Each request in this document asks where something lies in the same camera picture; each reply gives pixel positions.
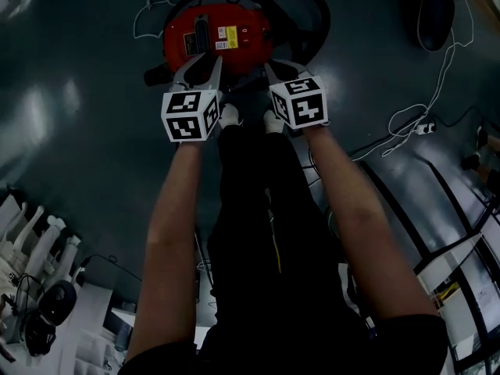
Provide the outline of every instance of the white shoe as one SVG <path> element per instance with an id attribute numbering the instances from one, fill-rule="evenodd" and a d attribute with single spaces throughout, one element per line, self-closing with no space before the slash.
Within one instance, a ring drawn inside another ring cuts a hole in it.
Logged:
<path id="1" fill-rule="evenodd" d="M 267 134 L 282 134 L 284 121 L 277 117 L 271 110 L 267 110 L 264 114 L 264 126 L 266 127 Z"/>
<path id="2" fill-rule="evenodd" d="M 239 125 L 239 116 L 240 113 L 238 112 L 238 109 L 234 107 L 234 105 L 226 103 L 222 110 L 222 115 L 220 116 L 220 126 L 224 129 L 228 125 Z"/>

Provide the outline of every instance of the dark green floor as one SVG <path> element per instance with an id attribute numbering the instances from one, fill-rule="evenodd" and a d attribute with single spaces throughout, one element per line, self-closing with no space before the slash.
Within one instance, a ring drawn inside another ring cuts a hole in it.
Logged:
<path id="1" fill-rule="evenodd" d="M 384 136 L 393 112 L 429 102 L 444 52 L 428 54 L 409 43 L 398 0 L 327 2 L 330 35 L 309 68 L 323 77 L 330 128 L 351 151 Z M 82 237 L 82 254 L 113 254 L 137 274 L 148 219 L 174 152 L 159 117 L 167 87 L 148 88 L 142 80 L 146 69 L 162 62 L 161 43 L 132 38 L 135 14 L 144 3 L 31 0 L 23 12 L 0 23 L 0 179 L 61 216 Z M 294 15 L 301 16 L 298 8 Z M 457 49 L 433 113 L 452 122 L 474 104 L 500 122 L 500 37 L 471 8 L 476 40 Z M 161 29 L 168 9 L 163 5 L 145 15 L 139 31 Z M 463 2 L 457 3 L 454 29 L 457 41 L 469 40 Z M 239 105 L 243 115 L 263 112 L 264 97 L 245 96 Z M 436 134 L 413 137 L 385 159 L 380 152 L 367 159 L 432 248 L 464 232 L 416 155 L 443 173 L 474 220 L 482 205 L 470 189 L 483 188 L 459 169 L 459 161 L 473 151 L 479 123 L 473 112 L 455 128 L 439 127 Z M 303 141 L 294 143 L 306 164 Z M 215 140 L 206 142 L 203 161 L 197 223 L 206 240 L 220 208 Z M 311 170 L 307 175 L 316 176 Z M 326 207 L 320 183 L 312 192 Z M 408 260 L 417 263 L 418 253 L 389 215 Z M 92 262 L 87 276 L 124 298 L 138 296 L 137 281 L 103 262 Z"/>

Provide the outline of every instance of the electrical outlet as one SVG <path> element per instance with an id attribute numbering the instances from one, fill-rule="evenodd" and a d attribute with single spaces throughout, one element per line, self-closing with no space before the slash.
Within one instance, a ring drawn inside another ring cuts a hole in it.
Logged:
<path id="1" fill-rule="evenodd" d="M 419 125 L 415 129 L 416 134 L 432 134 L 436 131 L 436 125 L 434 123 L 428 123 L 427 125 Z"/>

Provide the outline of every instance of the vacuum cleaner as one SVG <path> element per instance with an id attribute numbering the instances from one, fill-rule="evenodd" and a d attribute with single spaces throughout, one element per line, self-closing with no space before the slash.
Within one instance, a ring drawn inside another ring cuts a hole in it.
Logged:
<path id="1" fill-rule="evenodd" d="M 305 66 L 323 46 L 330 30 L 324 0 L 311 0 L 321 18 L 315 30 L 301 30 L 275 0 L 181 0 L 163 27 L 165 62 L 145 72 L 148 86 L 168 84 L 193 57 L 223 58 L 220 90 L 243 93 L 269 87 L 263 68 L 277 46 L 289 45 L 294 63 Z M 190 71 L 189 84 L 209 81 L 209 71 Z"/>

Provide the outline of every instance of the extension cord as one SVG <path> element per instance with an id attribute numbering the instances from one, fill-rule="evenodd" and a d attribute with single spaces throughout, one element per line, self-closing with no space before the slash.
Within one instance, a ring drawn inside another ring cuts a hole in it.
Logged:
<path id="1" fill-rule="evenodd" d="M 427 125 L 419 125 L 415 129 L 416 134 L 432 134 L 436 131 L 435 123 L 428 123 Z"/>
<path id="2" fill-rule="evenodd" d="M 443 65 L 441 66 L 441 70 L 439 71 L 439 76 L 437 77 L 436 91 L 434 92 L 434 95 L 432 96 L 432 99 L 430 100 L 429 104 L 425 105 L 423 103 L 418 103 L 418 104 L 411 105 L 410 107 L 407 107 L 405 109 L 400 109 L 399 111 L 395 112 L 392 115 L 391 119 L 389 120 L 389 124 L 387 125 L 387 130 L 389 132 L 389 136 L 390 137 L 386 141 L 382 141 L 381 143 L 379 143 L 375 147 L 371 148 L 367 153 L 361 155 L 360 157 L 353 158 L 352 161 L 355 162 L 355 161 L 359 161 L 361 159 L 364 159 L 365 157 L 367 157 L 368 155 L 370 155 L 372 152 L 374 152 L 378 148 L 380 148 L 382 146 L 385 146 L 388 143 L 391 143 L 393 141 L 400 140 L 399 143 L 397 143 L 396 145 L 394 145 L 391 148 L 386 149 L 381 154 L 382 157 L 387 157 L 394 150 L 402 147 L 410 139 L 410 137 L 412 136 L 412 134 L 416 134 L 417 133 L 416 130 L 417 130 L 417 128 L 420 127 L 420 123 L 426 117 L 429 116 L 429 111 L 432 109 L 432 107 L 434 106 L 434 104 L 436 103 L 436 101 L 439 99 L 439 95 L 441 94 L 441 90 L 443 88 L 443 84 L 445 83 L 446 73 L 448 72 L 451 64 L 453 63 L 453 57 L 455 56 L 456 46 L 460 46 L 460 47 L 465 48 L 465 47 L 469 46 L 470 44 L 472 44 L 474 42 L 474 18 L 473 18 L 472 12 L 470 11 L 469 3 L 467 2 L 467 0 L 463 0 L 463 1 L 465 2 L 466 7 L 467 7 L 467 11 L 469 11 L 469 15 L 470 15 L 471 39 L 470 39 L 470 41 L 468 41 L 465 44 L 455 41 L 455 33 L 453 32 L 453 28 L 452 28 L 452 31 L 451 31 L 451 34 L 452 34 L 452 45 L 449 46 L 446 49 L 445 57 L 443 59 Z M 449 61 L 448 61 L 448 52 L 450 50 L 452 51 L 452 54 L 450 55 L 450 58 L 449 58 Z M 395 132 L 393 132 L 391 130 L 392 121 L 395 119 L 396 116 L 398 116 L 400 114 L 403 114 L 403 113 L 409 111 L 410 109 L 415 109 L 417 107 L 422 108 L 423 112 L 422 112 L 422 114 L 420 114 L 420 116 L 416 120 L 413 120 L 408 125 L 405 125 L 404 127 L 399 128 L 399 130 L 397 130 Z"/>

